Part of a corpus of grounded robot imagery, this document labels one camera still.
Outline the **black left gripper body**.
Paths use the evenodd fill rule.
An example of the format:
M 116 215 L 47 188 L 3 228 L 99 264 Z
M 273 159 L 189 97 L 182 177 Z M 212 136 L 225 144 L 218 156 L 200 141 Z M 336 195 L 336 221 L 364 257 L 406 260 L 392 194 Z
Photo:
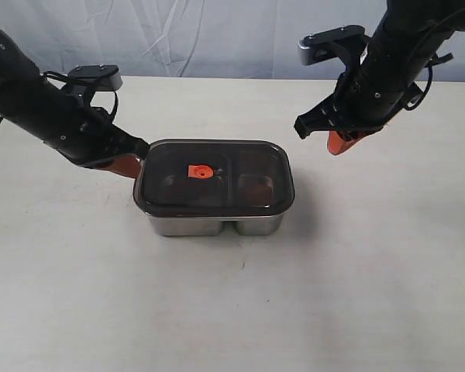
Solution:
M 78 167 L 101 169 L 114 165 L 125 156 L 144 160 L 150 145 L 132 136 L 113 123 L 113 117 L 101 107 L 84 112 L 85 121 L 65 139 L 57 150 Z

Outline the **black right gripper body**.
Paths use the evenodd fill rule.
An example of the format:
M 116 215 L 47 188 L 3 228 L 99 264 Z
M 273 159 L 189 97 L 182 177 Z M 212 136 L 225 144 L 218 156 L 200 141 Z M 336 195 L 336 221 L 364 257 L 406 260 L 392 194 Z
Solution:
M 420 97 L 421 88 L 400 77 L 342 76 L 330 96 L 296 118 L 294 129 L 302 139 L 313 132 L 375 133 Z

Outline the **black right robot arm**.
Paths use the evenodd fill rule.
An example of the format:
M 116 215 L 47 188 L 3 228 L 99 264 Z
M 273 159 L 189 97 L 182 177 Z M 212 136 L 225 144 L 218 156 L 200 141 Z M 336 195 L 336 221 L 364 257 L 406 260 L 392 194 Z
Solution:
M 433 68 L 452 60 L 437 51 L 456 32 L 465 33 L 465 1 L 389 1 L 372 36 L 350 25 L 304 37 L 305 66 L 337 58 L 345 70 L 331 95 L 296 118 L 295 131 L 302 139 L 327 132 L 333 155 L 381 131 L 422 103 L 429 91 L 415 80 L 427 70 L 431 83 Z

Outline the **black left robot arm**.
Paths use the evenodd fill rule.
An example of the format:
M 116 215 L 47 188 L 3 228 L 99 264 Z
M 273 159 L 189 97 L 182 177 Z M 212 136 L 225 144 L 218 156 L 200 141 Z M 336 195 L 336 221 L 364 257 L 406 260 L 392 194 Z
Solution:
M 100 91 L 122 87 L 115 65 L 76 67 L 68 74 L 40 69 L 0 30 L 0 118 L 41 140 L 78 167 L 135 179 L 149 144 L 115 125 L 118 106 L 94 107 Z

